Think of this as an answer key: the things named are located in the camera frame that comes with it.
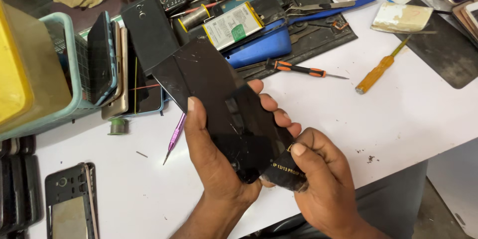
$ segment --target plastic basket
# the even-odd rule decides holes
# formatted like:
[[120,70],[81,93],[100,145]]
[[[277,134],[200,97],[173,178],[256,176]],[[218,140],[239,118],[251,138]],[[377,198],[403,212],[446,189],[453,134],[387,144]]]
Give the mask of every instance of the plastic basket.
[[65,48],[67,50],[73,96],[66,108],[2,133],[0,141],[42,133],[100,109],[89,101],[87,42],[73,31],[70,16],[55,12],[39,20],[45,23],[56,52],[63,53]]

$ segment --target man's right hand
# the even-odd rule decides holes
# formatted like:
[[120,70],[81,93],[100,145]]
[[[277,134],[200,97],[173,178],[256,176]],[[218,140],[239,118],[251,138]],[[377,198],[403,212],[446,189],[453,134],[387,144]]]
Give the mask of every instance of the man's right hand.
[[310,225],[333,239],[388,238],[360,217],[349,163],[325,134],[307,128],[291,152],[309,182],[295,198]]

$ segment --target purple screwdriver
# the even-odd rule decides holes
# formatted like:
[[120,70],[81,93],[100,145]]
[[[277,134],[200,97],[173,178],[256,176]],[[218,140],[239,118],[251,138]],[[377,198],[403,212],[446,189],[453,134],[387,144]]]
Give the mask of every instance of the purple screwdriver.
[[184,120],[186,120],[186,114],[183,113],[181,115],[181,119],[178,122],[178,126],[176,126],[175,132],[173,133],[173,137],[171,138],[171,141],[169,142],[168,153],[166,154],[166,158],[164,158],[163,165],[166,163],[166,160],[168,159],[169,154],[171,153],[171,151],[176,145],[178,137],[181,134],[182,128],[184,126]]

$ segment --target yellow wire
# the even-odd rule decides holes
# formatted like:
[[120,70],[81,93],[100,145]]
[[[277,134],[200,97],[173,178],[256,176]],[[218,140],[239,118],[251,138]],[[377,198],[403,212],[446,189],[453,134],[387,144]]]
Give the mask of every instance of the yellow wire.
[[136,57],[136,67],[134,69],[134,114],[136,113],[136,83],[138,82],[138,58]]

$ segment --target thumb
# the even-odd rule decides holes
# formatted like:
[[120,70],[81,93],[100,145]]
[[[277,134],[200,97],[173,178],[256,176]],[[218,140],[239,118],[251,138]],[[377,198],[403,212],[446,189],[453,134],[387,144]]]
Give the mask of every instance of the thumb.
[[189,157],[196,169],[200,169],[217,158],[218,148],[206,129],[206,109],[196,97],[187,99],[187,117],[184,134],[189,148]]
[[308,147],[295,143],[291,147],[291,153],[297,166],[305,173],[310,186],[332,184],[336,181],[324,159]]

